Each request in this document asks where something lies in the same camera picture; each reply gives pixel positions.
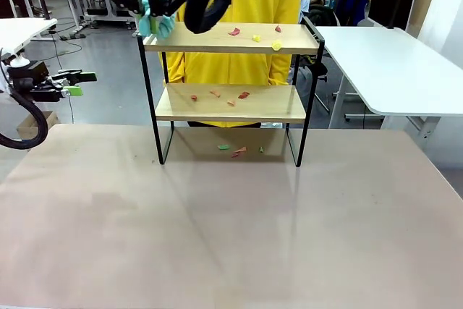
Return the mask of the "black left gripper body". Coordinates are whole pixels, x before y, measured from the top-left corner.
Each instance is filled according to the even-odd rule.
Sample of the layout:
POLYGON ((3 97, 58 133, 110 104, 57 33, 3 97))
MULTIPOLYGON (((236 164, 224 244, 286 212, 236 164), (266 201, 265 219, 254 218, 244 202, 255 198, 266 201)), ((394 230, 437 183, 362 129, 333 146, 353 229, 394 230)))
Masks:
POLYGON ((31 61, 24 67, 9 67, 12 88, 22 97, 35 102, 58 102, 62 87, 49 79, 44 62, 31 61))

